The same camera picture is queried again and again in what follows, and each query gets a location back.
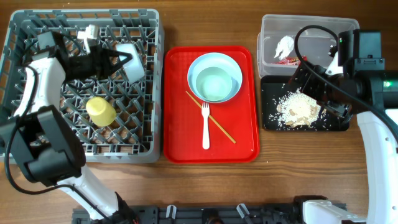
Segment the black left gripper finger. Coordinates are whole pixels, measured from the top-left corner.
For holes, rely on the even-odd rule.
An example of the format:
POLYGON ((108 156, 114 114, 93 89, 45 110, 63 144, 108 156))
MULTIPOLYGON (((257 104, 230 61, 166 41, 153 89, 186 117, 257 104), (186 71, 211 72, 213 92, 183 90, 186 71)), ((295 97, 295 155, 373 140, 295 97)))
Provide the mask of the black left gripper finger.
POLYGON ((117 50, 108 50, 108 55, 110 57, 119 57, 120 61, 130 61, 132 59, 131 54, 117 50))
POLYGON ((108 76, 111 76, 112 74, 116 73, 119 69, 121 69, 129 61, 130 61, 130 59, 128 59, 128 58, 125 58, 124 60, 120 60, 117 63, 112 63, 112 61, 109 61, 108 76))

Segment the light blue saucer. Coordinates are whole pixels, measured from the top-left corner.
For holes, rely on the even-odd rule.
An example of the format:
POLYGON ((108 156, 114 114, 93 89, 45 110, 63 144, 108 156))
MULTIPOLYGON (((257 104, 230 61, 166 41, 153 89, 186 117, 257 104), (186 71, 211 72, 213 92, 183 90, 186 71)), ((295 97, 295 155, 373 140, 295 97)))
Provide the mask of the light blue saucer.
POLYGON ((133 84, 143 78, 145 75, 143 62, 134 44, 117 44, 116 50, 132 56, 132 59, 123 65, 127 81, 133 84))

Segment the rice food scraps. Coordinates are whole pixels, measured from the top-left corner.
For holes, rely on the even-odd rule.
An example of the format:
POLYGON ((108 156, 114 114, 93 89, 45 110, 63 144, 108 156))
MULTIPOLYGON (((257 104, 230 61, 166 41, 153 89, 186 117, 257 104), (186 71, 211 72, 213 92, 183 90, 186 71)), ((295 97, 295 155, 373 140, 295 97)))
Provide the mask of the rice food scraps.
POLYGON ((326 116, 326 109, 322 109, 313 98, 299 90, 288 91, 284 96, 273 101, 276 112, 267 117, 275 121, 279 129, 313 128, 314 122, 326 116))

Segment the yellow plastic cup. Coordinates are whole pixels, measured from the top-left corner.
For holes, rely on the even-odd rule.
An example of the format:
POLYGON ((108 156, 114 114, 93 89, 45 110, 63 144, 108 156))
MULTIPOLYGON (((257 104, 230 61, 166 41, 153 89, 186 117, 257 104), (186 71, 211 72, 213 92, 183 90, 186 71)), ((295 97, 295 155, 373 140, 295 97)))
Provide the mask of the yellow plastic cup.
POLYGON ((92 122, 99 127, 109 126, 116 118, 116 110, 102 97, 89 99, 86 110, 92 122))

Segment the red snack wrapper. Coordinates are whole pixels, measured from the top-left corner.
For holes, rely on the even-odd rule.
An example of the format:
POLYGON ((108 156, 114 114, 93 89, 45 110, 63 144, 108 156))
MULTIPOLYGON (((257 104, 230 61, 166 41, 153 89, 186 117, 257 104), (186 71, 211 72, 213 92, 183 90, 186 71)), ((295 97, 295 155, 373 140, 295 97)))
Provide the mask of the red snack wrapper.
POLYGON ((299 65, 300 60, 298 57, 285 57, 281 58, 278 62, 278 65, 299 65))

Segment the white napkin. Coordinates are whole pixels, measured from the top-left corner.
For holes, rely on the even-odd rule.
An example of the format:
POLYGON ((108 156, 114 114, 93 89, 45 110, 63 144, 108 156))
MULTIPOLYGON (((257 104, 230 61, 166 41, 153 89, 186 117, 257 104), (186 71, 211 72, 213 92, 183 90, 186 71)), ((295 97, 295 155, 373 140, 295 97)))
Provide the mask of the white napkin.
POLYGON ((287 58, 294 49, 294 39, 291 36, 281 38, 275 49, 274 58, 283 60, 287 58))

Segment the wooden chopstick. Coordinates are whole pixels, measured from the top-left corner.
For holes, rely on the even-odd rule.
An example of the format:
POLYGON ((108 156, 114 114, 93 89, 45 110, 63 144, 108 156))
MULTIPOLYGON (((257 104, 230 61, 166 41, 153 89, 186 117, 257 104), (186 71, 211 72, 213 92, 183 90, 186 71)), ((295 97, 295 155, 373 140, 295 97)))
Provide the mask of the wooden chopstick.
MULTIPOLYGON (((199 104, 199 102, 188 92, 185 91, 185 93, 195 102, 195 104, 197 106, 199 106, 202 109, 202 105, 199 104)), ((212 117, 212 115, 209 114, 209 118, 212 120, 212 122, 214 122, 217 127, 219 127, 219 129, 233 142, 233 144, 236 144, 236 140, 219 124, 219 122, 217 122, 216 119, 214 119, 214 117, 212 117)))

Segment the white plastic fork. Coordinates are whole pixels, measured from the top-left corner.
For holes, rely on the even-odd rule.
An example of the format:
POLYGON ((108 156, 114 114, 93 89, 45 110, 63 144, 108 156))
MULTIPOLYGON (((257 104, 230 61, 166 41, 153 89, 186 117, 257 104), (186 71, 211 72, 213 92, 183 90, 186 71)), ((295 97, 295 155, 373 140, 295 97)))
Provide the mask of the white plastic fork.
POLYGON ((207 150, 210 148, 210 134, 208 128, 208 118, 210 115, 210 107, 208 102, 203 102, 201 106, 201 114, 203 116, 203 137, 202 137, 202 147, 207 150))

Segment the green bowl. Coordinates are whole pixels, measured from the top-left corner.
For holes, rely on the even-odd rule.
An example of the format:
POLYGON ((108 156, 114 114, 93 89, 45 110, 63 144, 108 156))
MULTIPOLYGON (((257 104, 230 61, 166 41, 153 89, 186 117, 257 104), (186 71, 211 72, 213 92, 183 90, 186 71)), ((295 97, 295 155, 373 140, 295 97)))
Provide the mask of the green bowl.
POLYGON ((195 81, 198 96, 205 101, 216 102, 225 99, 232 90, 232 79, 218 67, 202 70, 195 81))

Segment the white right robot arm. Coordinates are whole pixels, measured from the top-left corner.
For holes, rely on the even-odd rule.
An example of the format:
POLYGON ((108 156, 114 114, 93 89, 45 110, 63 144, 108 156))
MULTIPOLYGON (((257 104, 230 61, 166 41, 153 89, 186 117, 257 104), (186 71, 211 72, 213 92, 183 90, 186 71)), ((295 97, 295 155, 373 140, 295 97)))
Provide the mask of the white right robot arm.
POLYGON ((356 115, 366 153, 366 218, 309 200, 303 204, 304 222, 397 223, 397 72, 344 66, 340 73, 329 75, 323 67, 304 62, 289 82, 345 121, 356 115))

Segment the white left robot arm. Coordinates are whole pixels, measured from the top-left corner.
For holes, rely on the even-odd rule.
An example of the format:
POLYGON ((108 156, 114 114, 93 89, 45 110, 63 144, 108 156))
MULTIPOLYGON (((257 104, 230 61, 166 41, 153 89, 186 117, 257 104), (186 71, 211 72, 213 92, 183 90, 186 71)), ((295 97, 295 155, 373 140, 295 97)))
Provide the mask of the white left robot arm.
POLYGON ((38 51, 26 47, 17 64, 26 73, 22 100, 1 125, 5 142, 4 170, 18 192, 32 195, 14 180, 10 162, 24 177, 44 186, 44 193, 61 190, 78 202, 95 223, 138 223, 121 196, 90 171, 81 141, 60 112, 60 89, 71 80, 105 78, 127 64, 132 55, 99 44, 78 47, 70 55, 65 35, 48 31, 37 36, 38 51))

